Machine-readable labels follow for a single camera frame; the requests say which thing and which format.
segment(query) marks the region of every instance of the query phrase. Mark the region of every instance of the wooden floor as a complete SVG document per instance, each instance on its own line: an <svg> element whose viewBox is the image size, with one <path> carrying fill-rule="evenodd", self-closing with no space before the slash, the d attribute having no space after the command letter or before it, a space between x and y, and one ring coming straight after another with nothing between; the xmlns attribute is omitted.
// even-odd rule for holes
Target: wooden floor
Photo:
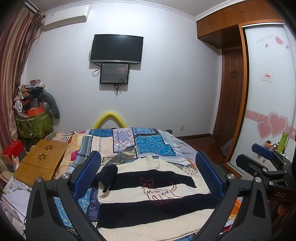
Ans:
<svg viewBox="0 0 296 241"><path fill-rule="evenodd" d="M212 159L216 164L222 165L225 156L221 152L221 146L219 142L215 141L211 137L202 137L196 139L183 140L197 151L205 151L205 153Z"/></svg>

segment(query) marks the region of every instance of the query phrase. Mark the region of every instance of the blue gripper pad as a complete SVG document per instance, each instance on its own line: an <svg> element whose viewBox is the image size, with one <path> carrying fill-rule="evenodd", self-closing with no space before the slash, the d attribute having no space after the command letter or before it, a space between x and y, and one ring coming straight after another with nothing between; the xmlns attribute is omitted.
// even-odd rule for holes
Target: blue gripper pad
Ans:
<svg viewBox="0 0 296 241"><path fill-rule="evenodd" d="M262 156L267 160L272 160L274 158L274 155L271 150L268 150L257 143L252 145L252 152L255 152L256 154Z"/></svg>
<svg viewBox="0 0 296 241"><path fill-rule="evenodd" d="M196 154L195 163L213 197L221 201L224 198L223 183L202 152Z"/></svg>
<svg viewBox="0 0 296 241"><path fill-rule="evenodd" d="M95 152L90 158L91 160L88 162L88 164L74 183L73 198L76 201L85 196L85 193L89 189L89 186L93 181L96 172L101 166L102 159L99 152Z"/></svg>

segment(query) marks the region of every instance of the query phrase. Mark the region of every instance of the wooden cabinet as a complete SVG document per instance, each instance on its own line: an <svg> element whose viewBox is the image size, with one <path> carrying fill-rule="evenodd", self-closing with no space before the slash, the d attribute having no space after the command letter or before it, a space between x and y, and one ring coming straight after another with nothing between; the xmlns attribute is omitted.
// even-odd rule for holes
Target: wooden cabinet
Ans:
<svg viewBox="0 0 296 241"><path fill-rule="evenodd" d="M281 20L281 17L266 0L244 1L197 21L197 37L234 27L240 23L263 19Z"/></svg>
<svg viewBox="0 0 296 241"><path fill-rule="evenodd" d="M197 21L197 37L205 36L210 33L209 17Z"/></svg>
<svg viewBox="0 0 296 241"><path fill-rule="evenodd" d="M215 12L211 14L208 18L211 33L227 27L222 11Z"/></svg>
<svg viewBox="0 0 296 241"><path fill-rule="evenodd" d="M246 1L239 3L239 8L241 9L242 16L245 22L265 19L261 8L256 0Z"/></svg>
<svg viewBox="0 0 296 241"><path fill-rule="evenodd" d="M266 0L257 0L261 11L266 19L281 19L281 16L277 13L273 6L271 6Z"/></svg>
<svg viewBox="0 0 296 241"><path fill-rule="evenodd" d="M222 12L224 15L226 27L234 26L244 22L244 18L242 17L242 12L238 4L227 7L223 9Z"/></svg>

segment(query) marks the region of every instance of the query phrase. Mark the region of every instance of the small monitor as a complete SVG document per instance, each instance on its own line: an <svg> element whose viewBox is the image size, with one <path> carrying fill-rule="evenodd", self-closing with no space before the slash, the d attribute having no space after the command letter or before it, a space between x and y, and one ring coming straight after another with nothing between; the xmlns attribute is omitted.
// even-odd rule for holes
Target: small monitor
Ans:
<svg viewBox="0 0 296 241"><path fill-rule="evenodd" d="M128 64L102 64L100 84L127 84Z"/></svg>

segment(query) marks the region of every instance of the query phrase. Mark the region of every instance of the sliding wardrobe door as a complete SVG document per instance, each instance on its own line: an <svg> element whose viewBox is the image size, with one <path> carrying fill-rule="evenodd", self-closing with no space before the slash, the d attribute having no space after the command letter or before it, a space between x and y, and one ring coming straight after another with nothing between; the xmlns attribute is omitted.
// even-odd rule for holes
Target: sliding wardrobe door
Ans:
<svg viewBox="0 0 296 241"><path fill-rule="evenodd" d="M254 143L270 140L278 143L282 133L289 134L288 142L295 139L296 76L290 41L283 24L264 24L245 29L249 58L249 87L242 129L230 164L246 154L256 158L251 147ZM292 160L294 150L287 150Z"/></svg>

